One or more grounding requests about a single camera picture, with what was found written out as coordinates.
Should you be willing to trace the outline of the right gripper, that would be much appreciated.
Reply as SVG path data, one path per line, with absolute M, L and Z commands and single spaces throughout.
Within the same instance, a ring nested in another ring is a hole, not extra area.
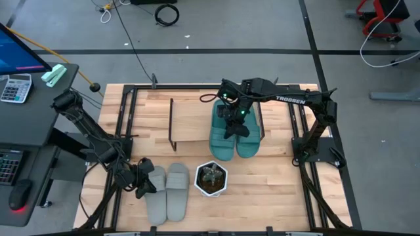
M 248 137 L 247 127 L 251 126 L 251 100 L 236 100 L 233 103 L 218 100 L 218 126 L 226 127 L 224 139 L 235 134 Z

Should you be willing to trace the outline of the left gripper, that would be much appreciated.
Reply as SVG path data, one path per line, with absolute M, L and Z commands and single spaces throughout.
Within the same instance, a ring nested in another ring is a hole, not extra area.
M 130 170 L 134 175 L 134 180 L 131 183 L 129 189 L 135 190 L 135 196 L 137 199 L 141 199 L 147 193 L 156 193 L 156 187 L 153 184 L 144 183 L 144 173 L 150 173 L 154 171 L 154 164 L 146 157 L 142 158 L 137 164 L 132 164 Z

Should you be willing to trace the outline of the teal foam slide sandal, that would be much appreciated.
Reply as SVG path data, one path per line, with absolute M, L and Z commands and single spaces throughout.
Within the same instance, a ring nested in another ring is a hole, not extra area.
M 211 130 L 209 135 L 209 149 L 212 155 L 220 161 L 230 161 L 234 157 L 236 137 L 224 138 L 226 133 L 226 122 L 217 115 L 219 105 L 224 105 L 221 100 L 217 100 L 212 109 Z
M 249 130 L 249 136 L 238 136 L 236 139 L 236 151 L 241 158 L 251 158 L 255 156 L 260 147 L 260 126 L 257 124 L 255 109 L 250 107 L 249 113 L 245 116 L 244 125 Z

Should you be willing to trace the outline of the grey foam slide sandal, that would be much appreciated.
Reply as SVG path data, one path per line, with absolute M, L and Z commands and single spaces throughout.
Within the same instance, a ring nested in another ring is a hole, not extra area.
M 156 192 L 145 195 L 148 221 L 152 226 L 159 226 L 167 219 L 167 192 L 164 168 L 155 166 L 154 171 L 149 173 L 149 179 L 155 186 Z
M 167 219 L 179 222 L 184 219 L 188 202 L 189 170 L 182 163 L 173 163 L 167 170 Z

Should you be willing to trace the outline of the small green cactus plant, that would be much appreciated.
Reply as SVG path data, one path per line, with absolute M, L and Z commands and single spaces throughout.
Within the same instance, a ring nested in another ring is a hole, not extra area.
M 223 171 L 217 164 L 209 164 L 202 168 L 200 183 L 210 187 L 220 186 L 224 182 L 223 176 Z

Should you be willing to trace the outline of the white hexagonal plant pot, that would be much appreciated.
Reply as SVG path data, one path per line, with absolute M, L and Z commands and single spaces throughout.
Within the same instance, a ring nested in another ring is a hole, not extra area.
M 224 174 L 224 176 L 223 176 L 224 182 L 220 186 L 216 186 L 216 187 L 210 187 L 210 186 L 206 186 L 205 184 L 203 185 L 203 184 L 200 183 L 202 168 L 204 166 L 207 166 L 207 165 L 213 164 L 213 163 L 217 164 L 221 168 L 221 170 L 223 171 L 223 174 Z M 204 195 L 206 197 L 218 197 L 222 192 L 226 191 L 226 189 L 228 187 L 228 171 L 215 161 L 209 161 L 207 163 L 204 163 L 196 169 L 194 185 L 195 185 L 196 188 L 198 188 L 200 190 L 202 195 Z

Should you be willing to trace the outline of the black desk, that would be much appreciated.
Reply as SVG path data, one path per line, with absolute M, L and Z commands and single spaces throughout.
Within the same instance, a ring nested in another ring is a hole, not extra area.
M 24 152 L 17 181 L 29 179 L 32 187 L 24 208 L 9 208 L 13 186 L 0 185 L 0 226 L 24 227 L 36 206 L 50 206 L 47 201 L 53 179 L 51 174 L 60 148 L 52 137 L 58 117 L 51 107 L 53 99 L 72 86 L 79 70 L 77 64 L 66 64 L 66 73 L 53 88 L 41 80 L 40 73 L 32 74 L 33 88 L 23 104 L 0 102 L 0 149 Z

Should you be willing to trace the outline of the black computer mouse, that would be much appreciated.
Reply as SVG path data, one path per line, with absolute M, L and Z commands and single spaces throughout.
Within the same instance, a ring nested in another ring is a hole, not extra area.
M 24 179 L 17 181 L 9 195 L 9 208 L 13 211 L 24 208 L 30 195 L 31 188 L 31 180 Z

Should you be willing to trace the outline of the black keyboard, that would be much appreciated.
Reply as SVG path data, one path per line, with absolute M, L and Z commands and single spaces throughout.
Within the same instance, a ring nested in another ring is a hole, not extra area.
M 23 158 L 23 151 L 0 149 L 0 185 L 14 185 L 20 174 Z

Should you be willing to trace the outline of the grey desk calculator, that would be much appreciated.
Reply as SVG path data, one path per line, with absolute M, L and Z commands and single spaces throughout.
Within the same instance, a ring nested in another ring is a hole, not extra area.
M 32 76 L 30 74 L 7 75 L 7 82 L 3 89 L 0 101 L 13 104 L 23 104 L 32 89 Z

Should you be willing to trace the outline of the grey desk leg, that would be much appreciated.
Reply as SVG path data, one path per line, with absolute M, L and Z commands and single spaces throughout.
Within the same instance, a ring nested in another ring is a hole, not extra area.
M 411 59 L 420 60 L 420 50 L 409 54 L 407 58 L 398 57 L 392 60 L 389 65 L 397 66 Z M 371 92 L 369 98 L 371 100 L 420 102 L 420 87 L 413 88 L 407 92 Z

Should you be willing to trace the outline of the computer monitor with blue screen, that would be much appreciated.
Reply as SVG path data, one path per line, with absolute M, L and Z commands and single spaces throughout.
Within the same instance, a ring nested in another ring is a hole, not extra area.
M 0 75 L 41 73 L 52 67 L 0 23 Z

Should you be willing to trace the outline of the red and black chair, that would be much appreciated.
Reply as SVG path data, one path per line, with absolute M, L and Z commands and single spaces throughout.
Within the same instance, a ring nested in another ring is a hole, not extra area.
M 355 10 L 348 10 L 346 18 L 355 18 L 364 23 L 362 33 L 368 40 L 382 38 L 388 42 L 399 43 L 399 23 L 410 17 L 404 0 L 373 0 L 372 11 L 362 11 L 368 0 L 361 0 Z

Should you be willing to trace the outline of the wooden shelf with black frame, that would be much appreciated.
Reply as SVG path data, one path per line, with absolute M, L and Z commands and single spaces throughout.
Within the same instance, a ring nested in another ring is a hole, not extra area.
M 170 99 L 168 140 L 173 151 L 179 142 L 209 140 L 215 101 L 202 103 L 196 99 Z

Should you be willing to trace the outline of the black table frame rails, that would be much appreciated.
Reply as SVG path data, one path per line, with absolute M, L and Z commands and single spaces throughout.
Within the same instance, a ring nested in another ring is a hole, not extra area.
M 170 99 L 199 100 L 217 89 L 212 84 L 159 85 L 157 89 L 143 85 L 131 92 L 129 85 L 109 84 L 99 123 L 105 131 L 114 133 L 122 113 L 122 131 L 133 134 L 132 162 L 148 157 L 163 168 L 182 163 L 195 176 L 196 169 L 212 161 L 213 156 L 208 141 L 179 142 L 173 151 L 168 140 Z M 267 229 L 306 231 L 311 225 L 322 225 L 324 217 L 315 201 L 305 201 L 307 193 L 299 169 L 291 163 L 291 140 L 313 124 L 312 111 L 295 106 L 294 114 L 290 114 L 283 102 L 263 103 L 257 111 L 262 114 L 265 136 L 256 156 L 235 156 L 223 163 L 228 187 L 218 197 L 206 197 L 190 186 L 184 219 L 166 221 L 157 227 L 158 233 L 226 231 L 236 235 Z

